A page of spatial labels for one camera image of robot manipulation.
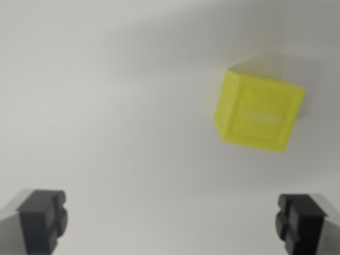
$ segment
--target yellow cube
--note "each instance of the yellow cube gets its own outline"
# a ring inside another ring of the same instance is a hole
[[[228,70],[215,124],[223,141],[284,151],[305,89],[283,81]]]

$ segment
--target white surface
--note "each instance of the white surface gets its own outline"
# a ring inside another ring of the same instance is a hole
[[[64,189],[59,255],[284,255],[280,193],[340,206],[339,8],[0,0],[0,201]],[[225,69],[269,49],[308,89],[285,153],[223,143],[212,121]]]

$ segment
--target translucent yellow cube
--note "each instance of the translucent yellow cube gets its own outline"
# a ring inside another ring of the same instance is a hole
[[[223,141],[284,151],[305,89],[228,70],[215,124]]]

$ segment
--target white backdrop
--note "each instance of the white backdrop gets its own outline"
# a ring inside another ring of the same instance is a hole
[[[0,0],[0,204],[65,190],[57,255],[286,254],[280,193],[340,207],[339,8]],[[214,110],[236,64],[307,88],[287,152],[219,140]]]

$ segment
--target cube face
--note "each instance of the cube face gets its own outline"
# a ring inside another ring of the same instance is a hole
[[[284,151],[305,89],[228,70],[215,115],[221,139]]]

